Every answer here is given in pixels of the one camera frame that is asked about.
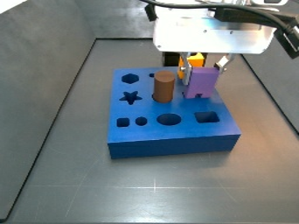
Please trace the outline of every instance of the black cable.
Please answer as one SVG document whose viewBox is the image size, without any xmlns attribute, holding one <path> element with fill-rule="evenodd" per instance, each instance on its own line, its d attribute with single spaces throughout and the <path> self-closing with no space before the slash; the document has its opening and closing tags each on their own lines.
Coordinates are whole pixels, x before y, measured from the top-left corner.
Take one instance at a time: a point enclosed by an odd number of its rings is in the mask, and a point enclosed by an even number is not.
<svg viewBox="0 0 299 224">
<path fill-rule="evenodd" d="M 224 9 L 235 9 L 239 11 L 247 11 L 251 12 L 252 14 L 259 15 L 260 17 L 266 18 L 268 21 L 271 21 L 274 24 L 278 25 L 278 27 L 282 29 L 283 33 L 290 34 L 292 33 L 292 28 L 288 27 L 288 25 L 274 15 L 250 8 L 243 5 L 236 5 L 236 4 L 228 4 L 228 3 L 203 3 L 203 4 L 175 4 L 175 3 L 160 3 L 156 2 L 155 0 L 139 0 L 144 3 L 152 4 L 159 7 L 164 8 L 172 8 L 172 9 L 212 9 L 212 8 L 224 8 Z"/>
</svg>

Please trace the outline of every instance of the purple block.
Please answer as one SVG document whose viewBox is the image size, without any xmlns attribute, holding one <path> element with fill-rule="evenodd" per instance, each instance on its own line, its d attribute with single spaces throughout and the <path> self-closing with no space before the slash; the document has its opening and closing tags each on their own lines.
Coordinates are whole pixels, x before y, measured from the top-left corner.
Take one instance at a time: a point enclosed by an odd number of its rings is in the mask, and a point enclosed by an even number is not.
<svg viewBox="0 0 299 224">
<path fill-rule="evenodd" d="M 184 89 L 184 98 L 195 98 L 196 95 L 200 98 L 210 98 L 220 71 L 215 67 L 195 67 L 191 71 L 190 85 Z"/>
</svg>

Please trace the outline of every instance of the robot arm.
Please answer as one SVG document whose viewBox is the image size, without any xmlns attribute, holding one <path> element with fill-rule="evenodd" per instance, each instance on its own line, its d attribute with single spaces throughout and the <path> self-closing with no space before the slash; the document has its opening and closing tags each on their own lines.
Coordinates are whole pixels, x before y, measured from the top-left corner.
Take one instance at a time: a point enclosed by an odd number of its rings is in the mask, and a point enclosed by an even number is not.
<svg viewBox="0 0 299 224">
<path fill-rule="evenodd" d="M 299 16 L 276 8 L 287 0 L 162 0 L 146 7 L 155 20 L 154 44 L 182 55 L 182 82 L 190 84 L 191 53 L 226 53 L 215 63 L 222 74 L 235 53 L 262 53 L 275 35 L 290 57 L 299 56 Z"/>
</svg>

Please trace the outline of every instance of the circular hole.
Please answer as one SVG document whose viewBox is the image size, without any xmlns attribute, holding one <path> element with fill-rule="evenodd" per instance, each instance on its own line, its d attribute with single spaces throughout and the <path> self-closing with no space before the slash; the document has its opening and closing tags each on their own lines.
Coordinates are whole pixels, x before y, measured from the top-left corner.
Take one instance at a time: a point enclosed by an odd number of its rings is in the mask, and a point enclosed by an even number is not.
<svg viewBox="0 0 299 224">
<path fill-rule="evenodd" d="M 147 125 L 147 119 L 143 116 L 138 117 L 135 119 L 135 124 L 139 125 L 139 126 Z"/>
<path fill-rule="evenodd" d="M 183 119 L 176 114 L 163 114 L 156 117 L 156 121 L 167 126 L 176 125 L 182 120 Z"/>
</svg>

